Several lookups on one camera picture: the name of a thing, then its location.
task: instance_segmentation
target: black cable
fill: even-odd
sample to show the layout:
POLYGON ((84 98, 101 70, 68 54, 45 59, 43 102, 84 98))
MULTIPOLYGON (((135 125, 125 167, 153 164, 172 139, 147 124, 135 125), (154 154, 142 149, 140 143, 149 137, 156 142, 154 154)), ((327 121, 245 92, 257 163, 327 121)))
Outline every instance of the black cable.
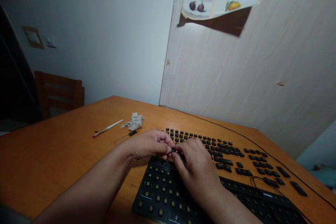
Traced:
POLYGON ((236 133, 236 134, 238 134, 238 135, 240 135, 240 136, 246 138, 246 139, 249 140, 250 142, 252 142, 252 143, 254 143, 255 145, 257 145, 260 149, 262 149, 262 150, 263 150, 266 154, 268 154, 271 158, 274 158, 276 161, 278 161, 280 164, 282 164, 282 165, 283 165, 283 166, 284 166, 290 173, 292 173, 298 180, 300 180, 300 181, 301 181, 303 184, 305 184, 310 190, 312 190, 314 193, 316 193, 321 199, 323 199, 323 200, 324 200, 325 202, 327 202, 327 203, 328 203, 334 210, 336 210, 336 207, 334 207, 328 200, 326 200, 325 198, 323 198, 323 197, 322 197, 318 192, 316 192, 313 188, 311 188, 309 185, 307 185, 307 184, 306 184, 302 179, 300 179, 294 172, 292 172, 286 165, 284 165, 284 164, 283 164, 281 161, 279 161, 277 158, 273 157, 271 154, 269 154, 267 151, 265 151, 260 145, 258 145, 257 143, 253 142, 253 141, 252 141, 251 139, 249 139, 247 136, 244 136, 244 135, 242 135, 242 134, 240 134, 240 133, 234 131, 233 129, 226 128, 226 127, 224 127, 224 126, 222 126, 222 125, 220 125, 220 124, 217 124, 217 123, 215 123, 215 122, 211 122, 211 121, 208 121, 207 119, 200 118, 200 117, 198 117, 198 116, 196 116, 196 115, 192 115, 192 114, 183 112, 183 111, 181 111, 181 110, 177 110, 177 109, 175 109, 175 108, 168 107, 168 106, 166 106, 166 105, 159 105, 159 106, 160 106, 160 107, 166 107, 166 108, 168 108, 168 109, 173 109, 173 110, 182 112, 182 113, 184 113, 184 114, 187 114, 187 115, 190 115, 190 116, 194 116, 194 117, 196 117, 196 118, 198 118, 198 119, 207 121, 207 122, 209 122, 209 123, 216 124, 216 125, 218 125, 218 126, 224 128, 224 129, 230 130, 230 131, 232 131, 232 132, 234 132, 234 133, 236 133))

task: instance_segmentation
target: wooden chair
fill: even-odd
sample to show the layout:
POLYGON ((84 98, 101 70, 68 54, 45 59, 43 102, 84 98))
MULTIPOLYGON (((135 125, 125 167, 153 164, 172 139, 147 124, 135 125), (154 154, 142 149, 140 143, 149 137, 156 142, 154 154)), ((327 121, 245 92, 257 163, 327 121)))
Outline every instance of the wooden chair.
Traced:
POLYGON ((38 99, 44 119, 51 118, 50 108, 67 111, 82 106, 82 81, 35 71, 38 99))

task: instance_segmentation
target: finger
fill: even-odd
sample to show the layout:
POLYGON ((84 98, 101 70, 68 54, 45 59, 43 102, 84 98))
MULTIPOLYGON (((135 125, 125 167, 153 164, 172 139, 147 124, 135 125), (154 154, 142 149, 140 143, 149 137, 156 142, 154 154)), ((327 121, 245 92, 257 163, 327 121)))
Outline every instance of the finger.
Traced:
POLYGON ((173 152, 172 155, 173 155, 173 158, 174 158, 174 163, 175 163, 176 169, 179 172, 182 180, 187 181, 188 178, 189 178, 189 172, 186 169, 186 167, 184 166, 184 163, 183 163, 180 155, 177 154, 176 152, 173 152))

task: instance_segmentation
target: white tissue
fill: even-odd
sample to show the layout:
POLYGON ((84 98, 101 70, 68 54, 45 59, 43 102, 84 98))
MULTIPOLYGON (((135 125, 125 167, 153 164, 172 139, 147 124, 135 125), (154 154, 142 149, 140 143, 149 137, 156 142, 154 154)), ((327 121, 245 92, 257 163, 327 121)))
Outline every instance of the white tissue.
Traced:
POLYGON ((120 128, 125 128, 125 126, 128 126, 128 130, 137 130, 142 126, 144 119, 145 117, 138 115, 137 112, 132 113, 131 120, 127 123, 124 123, 120 128))

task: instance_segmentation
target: white wall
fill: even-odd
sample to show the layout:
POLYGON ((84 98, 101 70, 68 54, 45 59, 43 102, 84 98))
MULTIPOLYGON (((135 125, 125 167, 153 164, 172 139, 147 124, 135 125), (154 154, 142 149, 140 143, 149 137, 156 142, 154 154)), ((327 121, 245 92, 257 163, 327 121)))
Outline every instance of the white wall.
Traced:
POLYGON ((111 95, 158 104, 174 0, 0 0, 32 71, 73 79, 85 103, 111 95), (31 48, 21 26, 53 34, 31 48))
POLYGON ((336 119, 333 3, 261 0, 240 38, 176 27, 174 8, 160 104, 257 128, 297 158, 336 119))
POLYGON ((319 164, 336 165, 336 121, 296 161, 307 170, 319 164))

